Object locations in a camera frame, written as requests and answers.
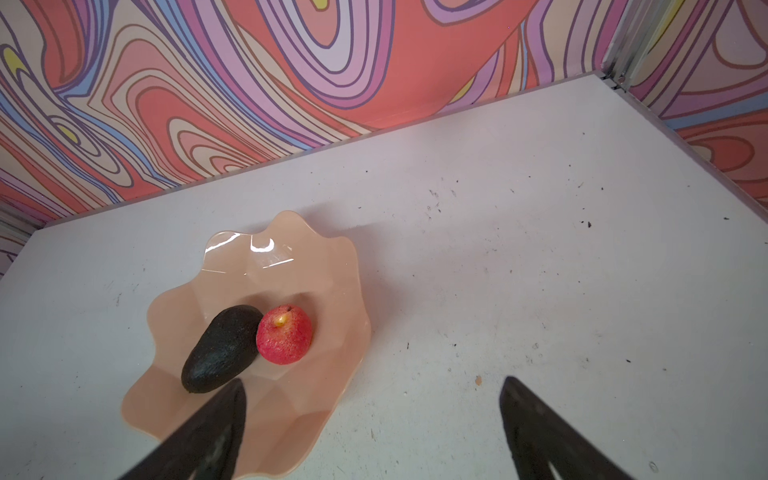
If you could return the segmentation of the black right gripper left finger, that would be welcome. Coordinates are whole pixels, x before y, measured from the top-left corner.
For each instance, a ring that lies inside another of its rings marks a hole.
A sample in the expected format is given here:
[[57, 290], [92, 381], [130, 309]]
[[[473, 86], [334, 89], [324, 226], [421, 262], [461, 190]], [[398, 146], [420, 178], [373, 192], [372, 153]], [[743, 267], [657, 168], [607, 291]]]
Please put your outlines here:
[[246, 411], [243, 383], [234, 379], [121, 479], [232, 479]]

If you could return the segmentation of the dark avocado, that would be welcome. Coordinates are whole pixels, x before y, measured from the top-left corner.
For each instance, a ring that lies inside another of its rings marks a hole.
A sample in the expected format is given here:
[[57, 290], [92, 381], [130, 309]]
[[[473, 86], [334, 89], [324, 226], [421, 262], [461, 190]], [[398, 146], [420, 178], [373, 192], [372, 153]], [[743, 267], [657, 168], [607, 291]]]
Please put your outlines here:
[[222, 310], [190, 352], [181, 372], [190, 393], [207, 393], [234, 379], [259, 355], [256, 337], [263, 314], [250, 305]]

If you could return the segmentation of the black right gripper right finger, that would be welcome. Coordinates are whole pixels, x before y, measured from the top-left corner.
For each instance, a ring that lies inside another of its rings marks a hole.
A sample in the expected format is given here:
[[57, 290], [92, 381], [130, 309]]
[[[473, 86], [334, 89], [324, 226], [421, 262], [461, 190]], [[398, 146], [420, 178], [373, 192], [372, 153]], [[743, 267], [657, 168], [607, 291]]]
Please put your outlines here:
[[499, 407], [520, 479], [630, 477], [518, 378], [505, 378]]

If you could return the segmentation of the red fake apple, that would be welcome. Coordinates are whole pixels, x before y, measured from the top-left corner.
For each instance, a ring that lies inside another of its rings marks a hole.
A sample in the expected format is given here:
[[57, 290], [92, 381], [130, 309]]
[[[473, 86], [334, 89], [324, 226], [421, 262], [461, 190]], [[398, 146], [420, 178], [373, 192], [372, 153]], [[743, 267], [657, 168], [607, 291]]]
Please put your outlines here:
[[277, 365], [301, 360], [308, 352], [313, 338], [312, 321], [295, 305], [281, 305], [268, 311], [259, 323], [256, 334], [258, 353]]

